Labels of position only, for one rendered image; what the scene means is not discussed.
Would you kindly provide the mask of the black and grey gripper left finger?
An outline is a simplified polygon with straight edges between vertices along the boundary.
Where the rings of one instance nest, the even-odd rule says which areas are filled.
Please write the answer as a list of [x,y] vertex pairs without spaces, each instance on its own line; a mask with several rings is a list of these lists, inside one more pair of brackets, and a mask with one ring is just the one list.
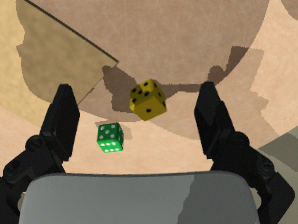
[[62,164],[63,161],[69,162],[72,156],[79,119],[80,111],[72,87],[60,84],[39,135],[31,136],[26,141],[25,150],[3,169],[3,176],[0,176],[0,224],[19,223],[18,201],[35,178],[65,172]]

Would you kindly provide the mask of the yellow die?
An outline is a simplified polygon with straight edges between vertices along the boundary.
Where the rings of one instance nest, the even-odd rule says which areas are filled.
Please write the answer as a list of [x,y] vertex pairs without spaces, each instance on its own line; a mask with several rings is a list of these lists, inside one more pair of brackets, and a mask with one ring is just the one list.
[[165,94],[149,79],[130,90],[130,109],[146,122],[167,112]]

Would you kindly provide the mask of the tan textured mat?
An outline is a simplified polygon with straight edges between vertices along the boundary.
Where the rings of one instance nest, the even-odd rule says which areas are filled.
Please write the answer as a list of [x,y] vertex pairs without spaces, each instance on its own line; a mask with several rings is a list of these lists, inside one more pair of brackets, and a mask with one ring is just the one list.
[[0,106],[41,128],[60,84],[77,104],[117,59],[29,0],[0,0]]

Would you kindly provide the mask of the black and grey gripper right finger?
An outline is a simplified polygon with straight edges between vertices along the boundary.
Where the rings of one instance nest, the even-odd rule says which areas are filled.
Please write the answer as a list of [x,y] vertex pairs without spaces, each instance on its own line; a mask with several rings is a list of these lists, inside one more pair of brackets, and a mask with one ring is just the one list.
[[203,154],[214,162],[210,170],[242,176],[261,198],[257,209],[260,224],[278,224],[294,201],[295,192],[274,171],[272,161],[252,148],[244,133],[235,131],[213,82],[201,84],[194,116]]

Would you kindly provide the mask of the green die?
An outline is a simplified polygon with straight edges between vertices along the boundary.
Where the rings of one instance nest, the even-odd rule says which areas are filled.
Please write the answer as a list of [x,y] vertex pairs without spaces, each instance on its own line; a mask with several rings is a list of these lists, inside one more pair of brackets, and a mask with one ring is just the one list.
[[104,153],[123,151],[124,134],[119,123],[99,125],[97,143]]

